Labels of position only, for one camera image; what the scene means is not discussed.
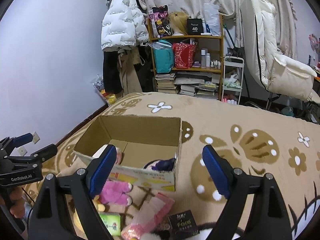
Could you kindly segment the person's left hand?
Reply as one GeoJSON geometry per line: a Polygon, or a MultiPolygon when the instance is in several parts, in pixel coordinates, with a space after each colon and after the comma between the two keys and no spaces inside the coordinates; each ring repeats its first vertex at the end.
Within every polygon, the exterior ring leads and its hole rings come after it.
{"type": "Polygon", "coordinates": [[[15,218],[22,218],[25,214],[24,208],[24,199],[22,197],[23,191],[20,186],[14,187],[9,194],[10,200],[12,201],[13,205],[10,208],[10,213],[15,216],[15,218]]]}

